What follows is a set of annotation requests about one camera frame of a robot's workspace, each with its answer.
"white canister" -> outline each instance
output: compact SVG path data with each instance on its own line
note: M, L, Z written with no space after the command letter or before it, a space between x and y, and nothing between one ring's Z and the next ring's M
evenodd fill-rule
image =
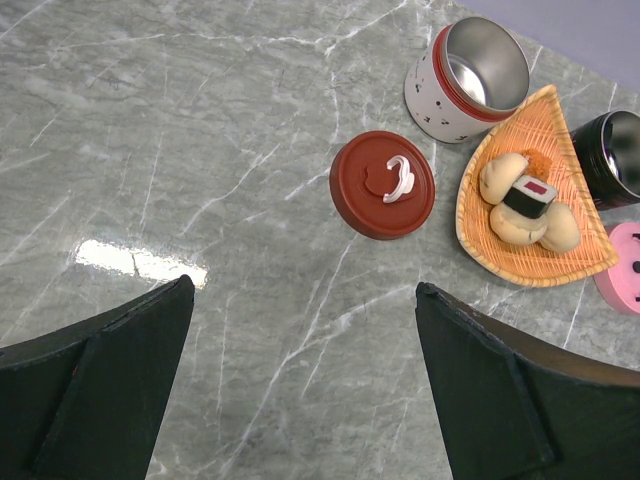
M442 30L411 66L404 96L431 137L461 143L509 118L529 90L527 60L499 25L469 17Z

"red lid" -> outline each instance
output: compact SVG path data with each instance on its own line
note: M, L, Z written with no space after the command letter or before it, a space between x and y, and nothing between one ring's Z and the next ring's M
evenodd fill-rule
M401 155L414 175L413 188L393 203L383 201L400 179L400 165L387 162ZM329 175L331 197L354 230L376 240L394 240L424 223L435 199L431 168L407 139L391 132L358 135L336 155Z

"woven bamboo plate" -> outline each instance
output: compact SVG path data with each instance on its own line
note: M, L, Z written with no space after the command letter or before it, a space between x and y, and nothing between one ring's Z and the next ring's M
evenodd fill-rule
M553 253L537 243L510 245L489 226L492 206L480 197L480 171L502 153L530 148L551 159L547 183L558 189L557 200L567 203L578 221L582 240L569 253ZM505 280L529 287L563 285L618 263L618 254L582 175L555 86L530 96L509 120L487 135L473 154L458 192L456 232L463 248L480 265Z

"white handle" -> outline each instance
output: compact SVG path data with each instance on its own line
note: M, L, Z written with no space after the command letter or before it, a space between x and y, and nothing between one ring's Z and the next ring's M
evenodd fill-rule
M403 194L409 193L411 190L413 190L413 183L415 182L416 177L413 173L411 173L411 164L406 157L403 157L402 155L396 155L395 157L391 158L387 162L387 170L393 170L393 167L398 164L400 164L400 178L398 180L398 185L393 192L384 194L384 196L382 197L382 201L384 203L393 203L397 201Z

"pink container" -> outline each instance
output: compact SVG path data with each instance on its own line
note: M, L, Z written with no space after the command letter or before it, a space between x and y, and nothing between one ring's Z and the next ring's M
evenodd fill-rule
M593 278L609 305L620 313L640 314L640 224L621 223L607 232L620 261Z

